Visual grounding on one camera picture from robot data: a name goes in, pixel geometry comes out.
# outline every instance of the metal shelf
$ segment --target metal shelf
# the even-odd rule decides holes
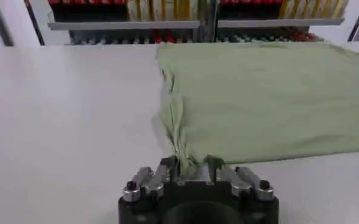
[[[282,27],[282,26],[337,26],[344,18],[330,19],[270,19],[270,20],[219,20],[218,28]]]
[[[48,23],[51,30],[197,29],[199,21]]]

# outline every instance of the green towel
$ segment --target green towel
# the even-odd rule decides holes
[[[359,53],[325,43],[163,44],[160,117],[185,167],[359,151]]]

